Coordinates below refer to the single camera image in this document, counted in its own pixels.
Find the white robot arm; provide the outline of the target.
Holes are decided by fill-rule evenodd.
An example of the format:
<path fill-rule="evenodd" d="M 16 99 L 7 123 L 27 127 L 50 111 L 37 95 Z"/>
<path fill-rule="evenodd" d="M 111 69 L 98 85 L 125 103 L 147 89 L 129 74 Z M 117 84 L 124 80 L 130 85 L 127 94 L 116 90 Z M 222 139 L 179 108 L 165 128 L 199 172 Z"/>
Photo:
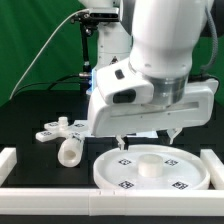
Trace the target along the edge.
<path fill-rule="evenodd" d="M 206 124 L 218 81 L 189 80 L 192 52 L 214 0 L 136 0 L 128 58 L 101 68 L 88 107 L 95 137 L 165 130 L 175 138 L 185 127 Z"/>

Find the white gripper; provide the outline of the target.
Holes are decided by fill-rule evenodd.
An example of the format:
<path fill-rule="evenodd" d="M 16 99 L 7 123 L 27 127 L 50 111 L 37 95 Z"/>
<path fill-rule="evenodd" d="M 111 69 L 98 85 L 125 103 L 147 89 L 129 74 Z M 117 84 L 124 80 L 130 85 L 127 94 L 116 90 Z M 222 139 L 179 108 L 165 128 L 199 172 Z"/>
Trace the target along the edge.
<path fill-rule="evenodd" d="M 182 132 L 181 128 L 206 124 L 212 114 L 218 81 L 190 83 L 184 97 L 168 107 L 152 104 L 107 105 L 98 88 L 90 98 L 88 127 L 95 137 L 116 136 L 118 147 L 127 145 L 123 135 L 167 130 L 169 144 Z"/>

